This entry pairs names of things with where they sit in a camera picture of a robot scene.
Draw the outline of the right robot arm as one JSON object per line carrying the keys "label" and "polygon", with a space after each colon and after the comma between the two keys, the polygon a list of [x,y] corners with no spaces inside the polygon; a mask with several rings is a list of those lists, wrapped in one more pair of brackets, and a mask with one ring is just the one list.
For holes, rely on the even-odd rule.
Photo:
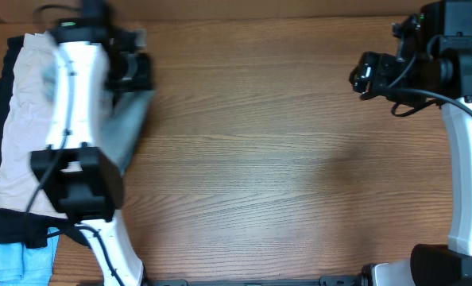
{"label": "right robot arm", "polygon": [[472,285],[472,2],[441,0],[393,25],[396,55],[365,52],[349,81],[361,99],[382,96],[413,115],[437,106],[451,150],[453,208],[444,245],[366,265],[355,285]]}

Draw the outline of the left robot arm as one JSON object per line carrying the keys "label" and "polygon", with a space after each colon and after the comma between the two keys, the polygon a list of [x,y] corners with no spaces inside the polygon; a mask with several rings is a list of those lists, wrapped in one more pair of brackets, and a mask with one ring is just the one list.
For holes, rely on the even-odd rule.
{"label": "left robot arm", "polygon": [[147,285],[122,217],[123,169],[153,97],[145,34],[114,24],[108,2],[83,1],[57,21],[53,113],[30,167],[52,207],[87,240],[105,285]]}

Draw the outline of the light blue denim shorts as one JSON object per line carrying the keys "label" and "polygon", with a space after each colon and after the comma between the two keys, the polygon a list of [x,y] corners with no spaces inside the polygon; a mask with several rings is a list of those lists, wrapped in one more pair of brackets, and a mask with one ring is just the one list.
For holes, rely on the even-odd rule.
{"label": "light blue denim shorts", "polygon": [[106,93],[117,102],[109,109],[101,129],[101,150],[123,176],[133,158],[145,124],[154,90]]}

